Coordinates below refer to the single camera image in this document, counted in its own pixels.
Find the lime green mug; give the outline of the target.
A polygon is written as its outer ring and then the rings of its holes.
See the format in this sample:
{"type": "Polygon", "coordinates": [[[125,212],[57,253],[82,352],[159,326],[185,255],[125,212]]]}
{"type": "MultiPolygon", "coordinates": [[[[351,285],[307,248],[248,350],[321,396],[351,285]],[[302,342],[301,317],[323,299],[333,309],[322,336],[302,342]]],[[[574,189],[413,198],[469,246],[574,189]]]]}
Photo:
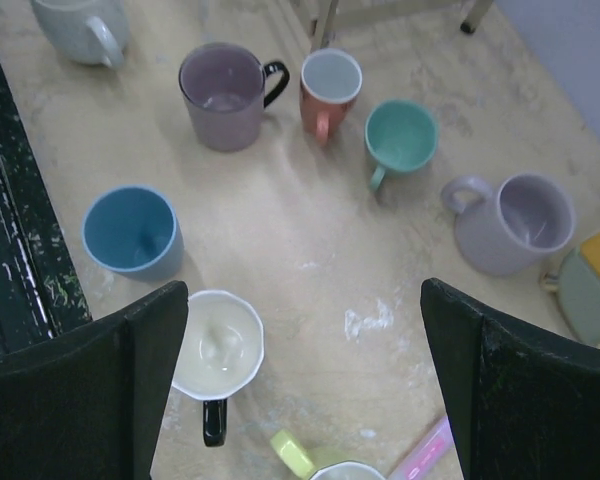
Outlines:
{"type": "Polygon", "coordinates": [[[298,479],[385,480],[374,467],[332,447],[305,448],[288,430],[279,430],[270,445],[298,479]]]}

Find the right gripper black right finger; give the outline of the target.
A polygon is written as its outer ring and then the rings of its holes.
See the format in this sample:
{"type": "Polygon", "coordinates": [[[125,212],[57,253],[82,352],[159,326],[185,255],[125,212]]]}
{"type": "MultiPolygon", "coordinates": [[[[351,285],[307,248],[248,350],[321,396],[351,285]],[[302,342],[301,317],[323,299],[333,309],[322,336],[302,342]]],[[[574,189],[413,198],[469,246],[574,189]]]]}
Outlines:
{"type": "Polygon", "coordinates": [[[420,308],[466,479],[600,479],[600,350],[437,279],[420,308]]]}

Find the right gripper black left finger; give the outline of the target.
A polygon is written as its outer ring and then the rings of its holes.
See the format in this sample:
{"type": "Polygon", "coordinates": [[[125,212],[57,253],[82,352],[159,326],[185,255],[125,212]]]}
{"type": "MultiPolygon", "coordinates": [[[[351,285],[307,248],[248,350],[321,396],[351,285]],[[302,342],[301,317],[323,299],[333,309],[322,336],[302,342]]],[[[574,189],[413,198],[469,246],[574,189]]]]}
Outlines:
{"type": "Polygon", "coordinates": [[[147,479],[188,315],[171,281],[0,358],[0,479],[147,479]]]}

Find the black mug white interior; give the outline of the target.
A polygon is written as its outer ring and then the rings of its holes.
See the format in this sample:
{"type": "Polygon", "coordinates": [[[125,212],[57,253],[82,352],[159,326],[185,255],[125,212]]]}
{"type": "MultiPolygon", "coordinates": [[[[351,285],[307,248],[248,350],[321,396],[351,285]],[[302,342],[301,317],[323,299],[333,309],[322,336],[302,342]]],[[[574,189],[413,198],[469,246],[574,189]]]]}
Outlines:
{"type": "Polygon", "coordinates": [[[202,403],[205,446],[225,444],[228,399],[255,378],[264,356],[264,326],[251,304],[224,290],[189,296],[172,386],[202,403]]]}

